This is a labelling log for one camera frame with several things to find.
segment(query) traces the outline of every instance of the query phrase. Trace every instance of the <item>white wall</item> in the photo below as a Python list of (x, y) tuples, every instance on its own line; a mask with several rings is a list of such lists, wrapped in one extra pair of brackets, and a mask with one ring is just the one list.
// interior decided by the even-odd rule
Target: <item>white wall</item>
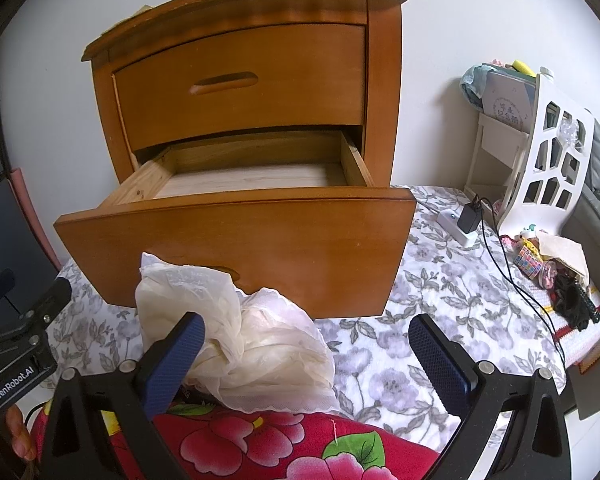
[[(168, 0), (27, 0), (0, 39), (8, 151), (58, 255), (52, 223), (97, 206), (117, 184), (84, 47), (143, 4)], [(392, 181), (461, 187), (477, 113), (458, 78), (497, 57), (549, 66), (600, 121), (600, 22), (583, 0), (409, 0)]]

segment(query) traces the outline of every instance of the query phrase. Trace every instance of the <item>white tile floor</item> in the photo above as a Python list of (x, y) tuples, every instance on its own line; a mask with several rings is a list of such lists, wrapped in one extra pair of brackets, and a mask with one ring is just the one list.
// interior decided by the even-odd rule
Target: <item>white tile floor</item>
[[(51, 395), (50, 390), (38, 386), (19, 400), (18, 406), (26, 416), (31, 408), (49, 400)], [(571, 480), (592, 480), (600, 470), (600, 412), (580, 420), (576, 410), (566, 416), (566, 422), (571, 448)], [(491, 448), (484, 451), (470, 480), (484, 480), (496, 452), (497, 449)]]

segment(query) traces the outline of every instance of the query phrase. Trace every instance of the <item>metal screw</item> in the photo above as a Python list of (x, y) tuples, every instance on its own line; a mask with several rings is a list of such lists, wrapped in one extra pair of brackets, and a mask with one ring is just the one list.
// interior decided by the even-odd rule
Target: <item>metal screw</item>
[(136, 369), (136, 365), (137, 363), (133, 359), (127, 359), (126, 361), (122, 361), (120, 363), (118, 370), (120, 370), (123, 374), (128, 374)]
[(478, 363), (478, 370), (480, 370), (483, 374), (491, 375), (496, 370), (496, 367), (493, 366), (493, 363), (488, 361), (480, 361)]
[(62, 380), (70, 381), (75, 377), (75, 368), (67, 368), (64, 372), (62, 372)]
[(543, 379), (549, 380), (553, 377), (551, 370), (549, 370), (549, 368), (539, 368), (538, 369), (538, 374), (540, 375), (540, 377), (542, 377)]

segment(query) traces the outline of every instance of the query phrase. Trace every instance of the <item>red floral fabric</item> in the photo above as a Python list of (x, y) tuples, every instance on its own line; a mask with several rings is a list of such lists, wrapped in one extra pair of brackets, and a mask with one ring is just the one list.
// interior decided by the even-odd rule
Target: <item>red floral fabric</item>
[[(144, 477), (112, 413), (111, 443), (130, 479)], [(42, 451), (48, 406), (32, 436)], [(336, 415), (241, 413), (212, 404), (176, 404), (154, 418), (189, 477), (231, 480), (419, 480), (438, 454)]]

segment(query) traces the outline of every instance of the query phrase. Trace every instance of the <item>human hand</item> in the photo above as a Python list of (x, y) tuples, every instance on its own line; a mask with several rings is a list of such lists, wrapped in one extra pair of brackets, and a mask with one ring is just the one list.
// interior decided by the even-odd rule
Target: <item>human hand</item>
[(13, 452), (28, 462), (35, 459), (36, 445), (31, 439), (29, 430), (24, 425), (20, 409), (15, 404), (10, 406), (4, 418), (9, 433), (11, 433)]

